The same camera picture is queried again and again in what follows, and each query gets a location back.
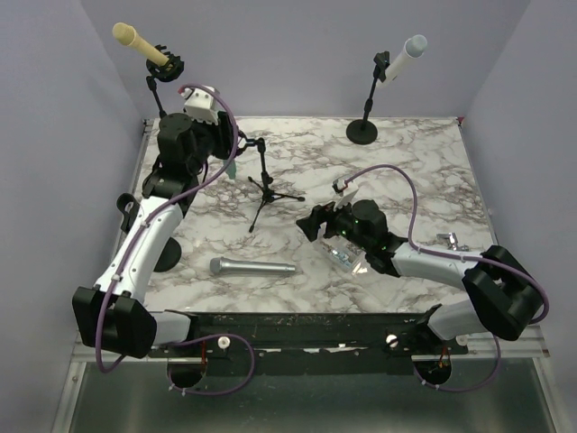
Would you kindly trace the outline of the black tripod microphone stand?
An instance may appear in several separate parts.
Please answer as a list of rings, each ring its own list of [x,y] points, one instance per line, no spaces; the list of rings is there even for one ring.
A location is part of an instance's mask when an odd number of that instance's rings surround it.
[[[267,165],[265,160],[265,152],[267,148],[265,140],[263,138],[258,139],[248,138],[244,132],[239,132],[239,138],[245,141],[245,145],[237,150],[236,155],[240,156],[248,148],[255,147],[258,154],[260,155],[260,162],[261,162],[261,182],[256,181],[252,177],[248,177],[248,181],[253,185],[255,185],[261,191],[261,203],[256,211],[254,219],[252,220],[252,224],[249,227],[249,232],[252,233],[255,229],[258,217],[266,205],[269,205],[275,201],[284,198],[294,199],[299,202],[304,202],[306,198],[301,196],[293,196],[289,194],[278,193],[270,187],[270,185],[273,183],[273,178],[267,171]]]

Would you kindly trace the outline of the green microphone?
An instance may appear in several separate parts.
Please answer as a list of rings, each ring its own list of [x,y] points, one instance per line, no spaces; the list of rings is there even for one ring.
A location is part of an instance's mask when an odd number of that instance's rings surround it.
[[[236,167],[235,160],[232,160],[230,162],[230,164],[227,166],[225,172],[226,172],[226,174],[230,180],[236,179],[237,167]]]

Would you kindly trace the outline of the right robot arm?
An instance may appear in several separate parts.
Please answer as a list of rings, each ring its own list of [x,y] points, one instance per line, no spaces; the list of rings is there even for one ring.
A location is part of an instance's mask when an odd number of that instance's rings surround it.
[[[319,236],[339,235],[365,253],[371,268],[394,277],[435,281],[466,291],[465,301],[429,309],[415,331],[417,347],[437,352],[460,335],[490,332],[508,341],[519,338],[545,302],[537,288],[524,278],[524,269],[508,252],[493,245],[470,261],[442,251],[427,254],[408,239],[390,232],[387,218],[368,199],[346,204],[316,205],[297,221],[311,242]]]

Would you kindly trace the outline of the black clip microphone stand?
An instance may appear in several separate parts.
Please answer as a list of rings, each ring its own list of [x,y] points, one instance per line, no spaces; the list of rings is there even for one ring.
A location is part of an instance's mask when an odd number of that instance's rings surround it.
[[[170,237],[165,244],[160,257],[154,267],[155,272],[168,272],[178,263],[182,255],[180,243],[173,237]]]

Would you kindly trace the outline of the grey microphone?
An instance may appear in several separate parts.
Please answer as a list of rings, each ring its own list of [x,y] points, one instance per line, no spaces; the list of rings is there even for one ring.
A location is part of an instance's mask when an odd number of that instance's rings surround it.
[[[294,264],[239,261],[216,257],[210,261],[209,270],[213,275],[291,275],[297,271]]]

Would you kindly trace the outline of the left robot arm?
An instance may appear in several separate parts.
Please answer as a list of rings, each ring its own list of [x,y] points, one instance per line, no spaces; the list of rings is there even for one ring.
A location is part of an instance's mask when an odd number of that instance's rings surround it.
[[[179,262],[181,249],[173,232],[192,204],[209,158],[230,157],[238,141],[233,125],[224,111],[217,113],[215,124],[184,113],[161,118],[159,155],[142,183],[142,200],[134,202],[132,195],[123,194],[117,201],[119,208],[133,204],[122,223],[124,242],[94,286],[79,287],[73,296],[84,345],[135,358],[166,344],[181,356],[198,350],[200,335],[188,316],[150,312],[144,298],[152,274]]]

